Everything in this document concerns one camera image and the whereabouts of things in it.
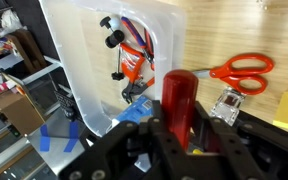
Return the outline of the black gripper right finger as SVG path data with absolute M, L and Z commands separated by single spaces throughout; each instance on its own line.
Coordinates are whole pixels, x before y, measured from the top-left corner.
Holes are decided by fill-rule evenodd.
M 261 169 L 241 142 L 233 125 L 211 117 L 200 103 L 194 107 L 193 132 L 194 143 L 216 159 L 211 167 L 214 179 L 288 180 L 288 168 Z

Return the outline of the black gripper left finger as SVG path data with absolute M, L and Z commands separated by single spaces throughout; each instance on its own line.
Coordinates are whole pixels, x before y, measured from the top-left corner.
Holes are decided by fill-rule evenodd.
M 161 103 L 153 101 L 153 116 L 145 122 L 119 123 L 66 165 L 60 180 L 162 179 L 191 177 L 190 161 L 166 127 Z

